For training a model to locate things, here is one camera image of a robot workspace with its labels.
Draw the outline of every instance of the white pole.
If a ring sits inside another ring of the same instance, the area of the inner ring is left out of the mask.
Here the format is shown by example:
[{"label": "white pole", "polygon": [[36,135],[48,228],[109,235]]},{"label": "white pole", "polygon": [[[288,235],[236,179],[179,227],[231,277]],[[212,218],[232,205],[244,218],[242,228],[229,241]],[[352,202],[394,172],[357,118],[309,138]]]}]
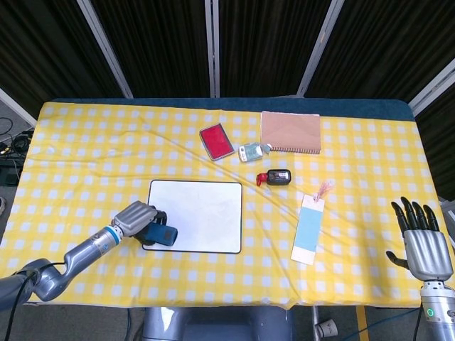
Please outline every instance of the white pole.
[{"label": "white pole", "polygon": [[321,59],[322,53],[326,48],[327,41],[332,33],[332,29],[335,26],[336,19],[343,7],[344,0],[332,0],[326,14],[326,18],[322,23],[321,30],[319,31],[318,38],[314,44],[313,51],[311,52],[308,64],[306,64],[305,72],[301,78],[299,89],[297,90],[297,97],[303,97],[305,92],[310,85],[310,81],[313,78],[314,72],[318,67],[319,60]]},{"label": "white pole", "polygon": [[77,0],[77,4],[85,17],[88,26],[92,30],[103,55],[105,55],[107,64],[114,74],[115,80],[117,81],[123,96],[126,98],[133,98],[133,93],[129,88],[127,79],[123,74],[122,68],[120,67],[119,61],[117,60],[117,56],[112,49],[109,39],[107,39],[105,30],[98,19],[98,15],[93,8],[92,2],[90,0]]},{"label": "white pole", "polygon": [[455,83],[455,58],[437,74],[433,80],[409,102],[416,117],[428,107],[437,97]]},{"label": "white pole", "polygon": [[213,63],[215,65],[215,97],[220,97],[220,15],[218,0],[213,0]]},{"label": "white pole", "polygon": [[215,67],[213,62],[213,27],[212,1],[205,0],[205,31],[207,33],[208,81],[210,83],[210,97],[215,97]]}]

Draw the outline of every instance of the robotic hand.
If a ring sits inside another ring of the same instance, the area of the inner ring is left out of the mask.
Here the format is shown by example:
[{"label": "robotic hand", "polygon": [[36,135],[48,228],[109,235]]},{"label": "robotic hand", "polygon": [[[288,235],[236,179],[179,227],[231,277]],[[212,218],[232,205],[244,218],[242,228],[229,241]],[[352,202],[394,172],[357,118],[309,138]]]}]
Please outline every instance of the robotic hand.
[{"label": "robotic hand", "polygon": [[82,244],[68,251],[61,274],[47,259],[37,259],[10,277],[0,279],[0,310],[28,301],[34,292],[42,301],[59,296],[72,279],[117,246],[123,237],[133,237],[160,217],[161,211],[140,201],[133,202]]},{"label": "robotic hand", "polygon": [[422,209],[416,202],[411,205],[405,197],[401,201],[406,215],[396,202],[392,202],[392,207],[405,241],[407,260],[397,258],[391,251],[386,252],[387,257],[424,282],[420,296],[433,340],[455,341],[455,293],[444,285],[454,273],[446,240],[430,207],[424,205]]}]

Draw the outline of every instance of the red card holder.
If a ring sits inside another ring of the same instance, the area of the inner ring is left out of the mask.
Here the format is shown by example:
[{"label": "red card holder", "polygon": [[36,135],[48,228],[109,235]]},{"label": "red card holder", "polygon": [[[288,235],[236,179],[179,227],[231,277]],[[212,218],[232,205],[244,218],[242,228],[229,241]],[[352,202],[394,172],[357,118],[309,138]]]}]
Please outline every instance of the red card holder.
[{"label": "red card holder", "polygon": [[234,148],[226,135],[221,123],[199,131],[200,139],[213,161],[217,161],[234,153]]}]

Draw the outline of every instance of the gingham tablecloth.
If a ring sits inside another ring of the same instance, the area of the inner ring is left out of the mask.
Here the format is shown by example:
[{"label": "gingham tablecloth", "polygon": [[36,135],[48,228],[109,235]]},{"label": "gingham tablecloth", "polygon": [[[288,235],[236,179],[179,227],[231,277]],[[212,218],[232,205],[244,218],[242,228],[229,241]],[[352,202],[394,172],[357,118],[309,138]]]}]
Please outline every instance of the gingham tablecloth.
[{"label": "gingham tablecloth", "polygon": [[[257,112],[45,104],[1,241],[0,276],[41,257],[61,261],[129,203],[146,202],[153,179],[238,181],[239,254],[144,251],[125,238],[54,302],[419,305],[420,282],[385,256],[405,256],[390,207],[401,195],[432,207],[446,232],[414,122],[322,117],[320,155],[271,153],[253,163],[209,159],[198,132],[218,122],[236,147],[260,140]],[[270,168],[288,168],[293,181],[258,188],[256,174]],[[329,179],[336,185],[315,263],[296,263],[301,199]]]}]

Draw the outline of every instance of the blue cable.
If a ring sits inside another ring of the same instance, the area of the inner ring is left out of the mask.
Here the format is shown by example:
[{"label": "blue cable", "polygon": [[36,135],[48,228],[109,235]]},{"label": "blue cable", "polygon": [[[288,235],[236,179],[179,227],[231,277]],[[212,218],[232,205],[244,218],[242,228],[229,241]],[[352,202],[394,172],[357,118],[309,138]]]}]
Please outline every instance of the blue cable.
[{"label": "blue cable", "polygon": [[360,334],[361,332],[363,332],[363,331],[365,331],[365,330],[367,330],[367,329],[370,329],[370,328],[372,328],[372,327],[375,327],[376,325],[379,325],[379,324],[381,324],[381,323],[384,323],[384,322],[387,322],[387,321],[394,320],[394,319],[396,319],[396,318],[401,318],[402,316],[405,316],[405,315],[407,315],[407,314],[413,313],[413,312],[415,312],[415,311],[417,311],[417,310],[419,310],[419,309],[420,309],[420,307],[415,308],[415,309],[412,309],[412,310],[410,310],[410,311],[407,311],[406,313],[403,313],[403,314],[399,314],[399,315],[392,316],[391,318],[385,318],[384,320],[377,321],[377,322],[373,323],[372,325],[369,325],[369,326],[367,326],[366,328],[363,328],[362,330],[359,330],[358,332],[353,332],[351,335],[345,337],[345,338],[342,339],[341,341],[347,341],[347,340],[351,339],[351,338],[354,337],[354,336],[357,336],[358,334]]}]

